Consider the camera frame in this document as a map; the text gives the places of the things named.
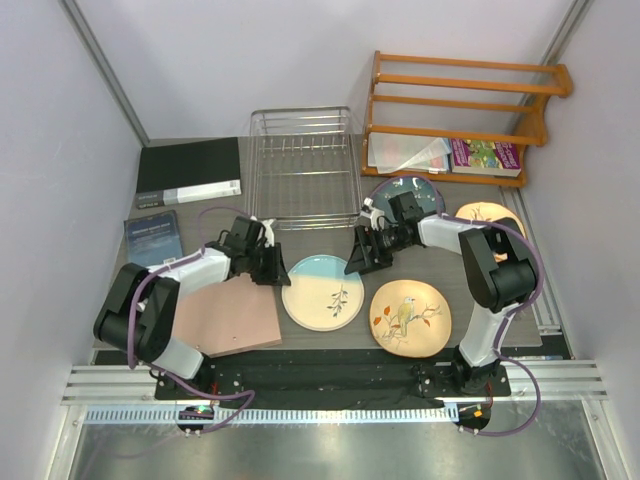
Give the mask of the dark blue glazed plate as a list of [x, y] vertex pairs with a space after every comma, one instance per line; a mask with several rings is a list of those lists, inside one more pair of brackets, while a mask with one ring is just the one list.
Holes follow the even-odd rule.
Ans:
[[414, 195], [417, 204], [425, 212], [435, 211], [436, 205], [439, 205], [441, 210], [445, 209], [445, 203], [440, 194], [424, 178], [418, 176], [390, 178], [376, 187], [369, 198], [375, 208], [382, 210], [388, 220], [395, 222], [389, 200], [406, 192]]

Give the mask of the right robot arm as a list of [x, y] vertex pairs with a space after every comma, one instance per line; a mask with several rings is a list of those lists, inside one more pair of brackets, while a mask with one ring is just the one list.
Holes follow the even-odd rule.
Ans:
[[474, 306], [454, 350], [451, 380], [460, 393], [475, 394], [505, 360], [501, 345], [512, 319], [540, 294], [544, 269], [539, 254], [511, 218], [469, 220], [437, 209], [426, 212], [411, 192], [392, 197], [389, 205], [392, 221], [372, 199], [364, 200], [344, 272], [364, 275], [389, 268], [394, 253], [412, 246], [460, 255]]

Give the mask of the blue and cream plate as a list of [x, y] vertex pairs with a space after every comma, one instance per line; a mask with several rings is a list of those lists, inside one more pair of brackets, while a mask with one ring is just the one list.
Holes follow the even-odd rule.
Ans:
[[356, 318], [365, 299], [357, 273], [345, 274], [346, 261], [332, 255], [313, 255], [297, 262], [288, 272], [291, 284], [281, 298], [289, 317], [315, 331], [341, 329]]

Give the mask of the small cream bird plate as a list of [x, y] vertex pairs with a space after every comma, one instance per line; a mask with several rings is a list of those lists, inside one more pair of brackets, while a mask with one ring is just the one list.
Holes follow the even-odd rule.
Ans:
[[503, 205], [492, 202], [474, 202], [461, 206], [456, 214], [456, 218], [472, 222], [485, 221], [496, 223], [498, 220], [509, 218], [515, 222], [520, 234], [526, 238], [527, 233], [520, 218]]

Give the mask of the large cream bird plate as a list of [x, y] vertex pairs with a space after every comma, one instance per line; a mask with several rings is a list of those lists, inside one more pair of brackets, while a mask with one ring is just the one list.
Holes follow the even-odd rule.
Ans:
[[369, 326], [374, 340], [385, 351], [407, 358], [428, 358], [448, 343], [452, 314], [445, 297], [432, 285], [396, 280], [374, 294]]

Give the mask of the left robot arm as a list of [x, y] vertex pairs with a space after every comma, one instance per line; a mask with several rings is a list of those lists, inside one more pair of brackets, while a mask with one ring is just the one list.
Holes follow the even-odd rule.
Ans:
[[172, 334], [180, 300], [247, 274], [261, 286], [289, 286], [273, 221], [238, 216], [230, 230], [173, 263], [120, 268], [94, 322], [94, 337], [127, 355], [178, 377], [190, 398], [205, 397], [213, 385], [205, 355]]

